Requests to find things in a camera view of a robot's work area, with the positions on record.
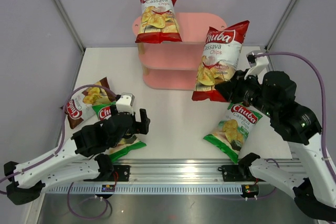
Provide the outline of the red Chuba chips bag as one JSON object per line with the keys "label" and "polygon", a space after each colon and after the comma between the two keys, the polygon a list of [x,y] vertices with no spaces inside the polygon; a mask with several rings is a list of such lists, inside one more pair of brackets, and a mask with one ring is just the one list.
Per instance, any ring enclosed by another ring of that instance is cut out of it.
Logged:
{"label": "red Chuba chips bag", "polygon": [[141,20],[136,43],[181,42],[174,5],[177,0],[140,0]]}
{"label": "red Chuba chips bag", "polygon": [[245,20],[223,30],[208,29],[197,70],[193,101],[226,102],[215,86],[229,81],[236,72],[249,24],[250,21]]}

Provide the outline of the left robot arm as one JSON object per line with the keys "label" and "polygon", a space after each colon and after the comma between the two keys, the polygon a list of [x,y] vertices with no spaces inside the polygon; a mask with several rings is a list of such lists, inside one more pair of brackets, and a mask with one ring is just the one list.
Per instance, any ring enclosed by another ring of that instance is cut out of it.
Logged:
{"label": "left robot arm", "polygon": [[15,205],[23,205],[61,184],[103,182],[116,177],[105,151],[117,147],[123,138],[148,134],[146,109],[140,109],[140,119],[136,121],[134,113],[118,112],[107,120],[84,126],[61,148],[26,163],[7,162],[4,174],[10,183],[3,194]]}

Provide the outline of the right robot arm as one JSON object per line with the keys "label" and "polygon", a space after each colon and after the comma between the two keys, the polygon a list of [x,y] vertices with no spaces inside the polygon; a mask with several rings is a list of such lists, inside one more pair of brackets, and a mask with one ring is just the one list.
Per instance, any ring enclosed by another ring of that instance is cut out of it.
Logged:
{"label": "right robot arm", "polygon": [[237,71],[215,89],[232,103],[247,103],[269,117],[270,126],[288,142],[306,171],[292,175],[255,153],[238,162],[244,180],[261,179],[289,195],[308,217],[335,222],[335,181],[322,153],[322,127],[316,115],[295,101],[297,85],[282,71],[271,71],[259,82],[246,71]]}

